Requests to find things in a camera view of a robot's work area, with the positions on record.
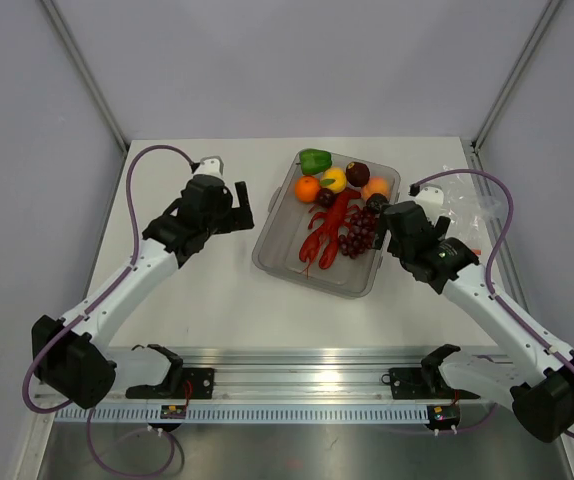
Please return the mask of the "purple grape bunch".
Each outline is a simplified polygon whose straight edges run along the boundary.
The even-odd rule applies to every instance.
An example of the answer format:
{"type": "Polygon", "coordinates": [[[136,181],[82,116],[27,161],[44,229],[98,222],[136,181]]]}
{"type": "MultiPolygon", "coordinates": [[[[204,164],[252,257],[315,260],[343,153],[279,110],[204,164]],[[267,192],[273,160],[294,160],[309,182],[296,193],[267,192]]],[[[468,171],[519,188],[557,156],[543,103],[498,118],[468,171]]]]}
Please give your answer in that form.
{"type": "Polygon", "coordinates": [[[377,215],[367,207],[354,210],[345,222],[344,233],[338,237],[339,251],[351,259],[372,248],[376,236],[377,215]]]}

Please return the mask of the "dark red passion fruit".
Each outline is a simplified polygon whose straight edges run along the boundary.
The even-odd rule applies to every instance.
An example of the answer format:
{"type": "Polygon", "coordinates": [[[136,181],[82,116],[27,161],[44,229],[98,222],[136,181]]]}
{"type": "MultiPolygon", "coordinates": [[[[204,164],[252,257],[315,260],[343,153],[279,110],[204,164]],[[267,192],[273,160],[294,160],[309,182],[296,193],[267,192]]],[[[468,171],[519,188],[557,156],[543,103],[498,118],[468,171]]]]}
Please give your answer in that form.
{"type": "Polygon", "coordinates": [[[345,176],[353,187],[362,188],[369,182],[371,172],[365,163],[353,161],[347,165],[345,176]]]}

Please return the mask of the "clear zip top bag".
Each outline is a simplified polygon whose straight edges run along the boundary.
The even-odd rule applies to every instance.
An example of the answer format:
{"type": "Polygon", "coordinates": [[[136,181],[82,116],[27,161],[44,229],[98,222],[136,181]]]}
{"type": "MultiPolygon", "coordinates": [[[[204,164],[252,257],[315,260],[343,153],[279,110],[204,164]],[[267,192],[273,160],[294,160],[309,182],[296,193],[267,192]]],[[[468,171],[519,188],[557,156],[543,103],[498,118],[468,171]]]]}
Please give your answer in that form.
{"type": "Polygon", "coordinates": [[[444,194],[440,216],[446,216],[451,224],[449,237],[462,241],[478,256],[486,254],[489,240],[486,222],[495,219],[503,208],[491,195],[479,194],[475,185],[476,176],[454,174],[441,177],[435,183],[444,194]]]}

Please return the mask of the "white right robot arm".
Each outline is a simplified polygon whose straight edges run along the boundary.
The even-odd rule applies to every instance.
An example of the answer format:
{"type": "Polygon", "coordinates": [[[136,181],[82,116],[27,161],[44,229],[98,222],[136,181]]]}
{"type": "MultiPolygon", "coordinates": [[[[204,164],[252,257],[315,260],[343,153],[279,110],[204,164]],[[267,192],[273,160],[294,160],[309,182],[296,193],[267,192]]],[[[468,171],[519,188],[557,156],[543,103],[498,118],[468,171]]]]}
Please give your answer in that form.
{"type": "Polygon", "coordinates": [[[465,390],[510,410],[536,439],[551,443],[574,425],[574,349],[520,305],[504,299],[478,256],[431,223],[414,201],[380,208],[375,248],[385,247],[416,281],[468,314],[512,362],[506,369],[444,345],[425,361],[423,389],[433,396],[465,390]]]}

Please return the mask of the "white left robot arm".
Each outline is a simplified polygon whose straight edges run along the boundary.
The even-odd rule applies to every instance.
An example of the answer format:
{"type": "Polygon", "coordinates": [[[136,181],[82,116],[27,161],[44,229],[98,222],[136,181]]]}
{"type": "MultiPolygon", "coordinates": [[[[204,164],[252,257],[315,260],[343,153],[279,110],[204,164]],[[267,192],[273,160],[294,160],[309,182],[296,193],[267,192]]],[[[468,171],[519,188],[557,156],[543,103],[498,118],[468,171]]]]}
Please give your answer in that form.
{"type": "Polygon", "coordinates": [[[253,226],[245,182],[229,189],[215,176],[192,177],[180,197],[138,234],[124,267],[60,318],[44,315],[34,323],[33,361],[23,382],[37,378],[83,409],[98,405],[118,376],[106,348],[131,313],[212,236],[253,226]]]}

